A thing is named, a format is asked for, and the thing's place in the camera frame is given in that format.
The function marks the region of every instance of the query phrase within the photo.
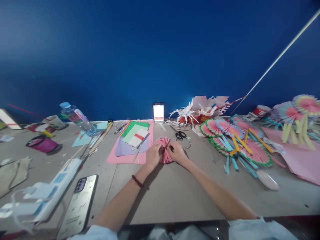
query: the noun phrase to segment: light blue sleeve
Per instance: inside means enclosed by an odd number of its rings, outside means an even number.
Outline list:
[[[86,234],[75,235],[70,240],[118,240],[118,237],[109,228],[92,225]]]
[[[276,221],[266,223],[263,217],[254,220],[229,221],[229,240],[240,239],[277,239],[298,240],[289,230]]]

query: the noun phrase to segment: red ribbon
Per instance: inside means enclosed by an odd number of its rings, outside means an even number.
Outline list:
[[[139,139],[141,139],[141,141],[143,141],[143,139],[144,139],[144,137],[142,137],[141,135],[139,135],[139,134],[135,134],[135,136],[137,137],[137,138],[139,138]]]

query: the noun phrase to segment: pink paper sheet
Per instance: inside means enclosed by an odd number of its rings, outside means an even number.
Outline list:
[[[142,121],[142,122],[148,122],[150,123],[150,127],[148,129],[148,132],[150,133],[149,136],[149,146],[151,146],[153,144],[153,125],[154,122],[153,120],[150,121]],[[133,163],[133,164],[145,164],[146,163],[146,156],[147,154],[144,153],[139,153],[136,160],[133,162],[134,156],[135,154],[132,155],[126,155],[126,156],[120,156],[117,157],[116,156],[116,148],[117,148],[117,143],[119,141],[119,138],[117,139],[117,142],[114,144],[111,153],[109,154],[108,158],[107,158],[107,163],[111,163],[111,164],[118,164],[118,163]]]
[[[281,155],[292,173],[303,180],[320,185],[320,144],[312,141],[317,149],[313,151],[306,144],[282,143],[282,131],[264,127],[262,130],[271,141],[283,145],[286,153]]]

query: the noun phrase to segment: phone screen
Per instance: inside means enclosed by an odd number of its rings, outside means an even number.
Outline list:
[[[153,120],[154,122],[164,122],[164,103],[153,104]]]

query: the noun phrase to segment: plastic bottle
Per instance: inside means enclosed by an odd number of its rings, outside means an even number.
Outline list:
[[[60,107],[63,108],[61,112],[66,115],[71,122],[80,127],[88,136],[91,137],[96,134],[97,129],[76,106],[71,106],[70,103],[64,102],[60,104]]]

